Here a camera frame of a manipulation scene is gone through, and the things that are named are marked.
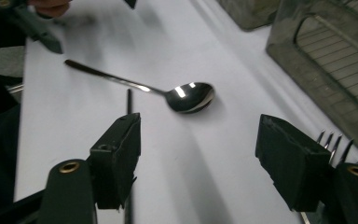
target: spoon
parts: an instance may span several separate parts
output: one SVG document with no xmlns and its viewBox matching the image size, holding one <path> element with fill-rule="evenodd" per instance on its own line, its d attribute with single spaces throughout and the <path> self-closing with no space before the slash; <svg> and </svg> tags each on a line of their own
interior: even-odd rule
<svg viewBox="0 0 358 224">
<path fill-rule="evenodd" d="M 109 80 L 137 88 L 141 91 L 153 92 L 165 97 L 170 108 L 181 114 L 192 114 L 201 111 L 206 108 L 214 98 L 213 87 L 207 83 L 192 82 L 174 88 L 171 91 L 161 91 L 159 89 L 146 86 L 144 84 L 130 81 L 122 77 L 116 77 L 93 68 L 87 67 L 84 64 L 74 62 L 72 60 L 66 60 L 65 64 L 73 67 L 82 72 L 92 74 L 98 77 L 104 77 Z"/>
</svg>

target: hand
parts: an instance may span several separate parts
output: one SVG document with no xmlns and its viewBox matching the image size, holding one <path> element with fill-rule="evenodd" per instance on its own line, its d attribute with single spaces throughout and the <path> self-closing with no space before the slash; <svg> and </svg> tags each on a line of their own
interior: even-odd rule
<svg viewBox="0 0 358 224">
<path fill-rule="evenodd" d="M 34 6 L 36 12 L 49 16 L 60 17 L 69 8 L 72 0 L 28 0 L 28 5 Z"/>
</svg>

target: metal container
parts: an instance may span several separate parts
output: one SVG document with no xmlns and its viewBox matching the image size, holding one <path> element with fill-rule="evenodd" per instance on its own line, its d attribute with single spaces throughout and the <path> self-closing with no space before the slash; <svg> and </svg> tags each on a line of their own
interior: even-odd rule
<svg viewBox="0 0 358 224">
<path fill-rule="evenodd" d="M 282 0 L 267 52 L 358 146 L 358 1 Z"/>
<path fill-rule="evenodd" d="M 273 22 L 279 0 L 217 0 L 242 30 L 269 25 Z"/>
</svg>

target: fork tines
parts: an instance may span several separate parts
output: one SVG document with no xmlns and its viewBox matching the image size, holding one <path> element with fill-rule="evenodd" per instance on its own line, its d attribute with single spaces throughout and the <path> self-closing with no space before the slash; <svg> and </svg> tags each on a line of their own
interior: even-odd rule
<svg viewBox="0 0 358 224">
<path fill-rule="evenodd" d="M 319 137 L 318 139 L 316 140 L 316 142 L 318 144 L 321 143 L 323 137 L 324 137 L 324 133 L 325 133 L 325 130 L 322 130 L 321 134 L 319 134 Z M 331 132 L 324 144 L 324 148 L 325 149 L 328 149 L 329 146 L 330 146 L 330 143 L 331 143 L 331 140 L 333 139 L 333 136 L 334 136 L 334 132 Z M 333 162 L 333 159 L 334 159 L 334 156 L 336 155 L 336 151 L 338 149 L 338 146 L 339 146 L 339 142 L 341 141 L 341 138 L 342 138 L 342 134 L 340 134 L 336 140 L 336 143 L 334 144 L 333 148 L 332 148 L 332 151 L 331 151 L 331 156 L 330 156 L 330 160 L 329 160 L 329 164 L 331 165 L 331 163 Z M 347 156 L 348 156 L 348 153 L 351 149 L 351 145 L 353 144 L 353 139 L 347 144 L 341 158 L 339 159 L 339 162 L 338 164 L 342 163 L 342 162 L 345 162 L 345 160 L 347 159 Z"/>
</svg>

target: white table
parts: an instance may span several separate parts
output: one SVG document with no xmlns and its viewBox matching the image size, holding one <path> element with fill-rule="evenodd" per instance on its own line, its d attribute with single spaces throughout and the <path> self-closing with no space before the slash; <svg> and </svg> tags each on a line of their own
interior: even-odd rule
<svg viewBox="0 0 358 224">
<path fill-rule="evenodd" d="M 59 162 L 86 159 L 126 114 L 127 87 L 63 64 L 73 59 L 167 91 L 215 87 L 210 107 L 193 115 L 133 91 L 142 117 L 135 223 L 301 223 L 255 157 L 259 117 L 286 119 L 313 138 L 340 131 L 266 54 L 269 27 L 245 33 L 207 0 L 139 0 L 133 11 L 121 0 L 76 0 L 62 21 L 49 26 L 63 55 L 27 44 L 17 199 L 43 189 Z M 349 161 L 358 161 L 356 148 Z M 99 223 L 122 223 L 123 214 L 99 211 Z"/>
</svg>

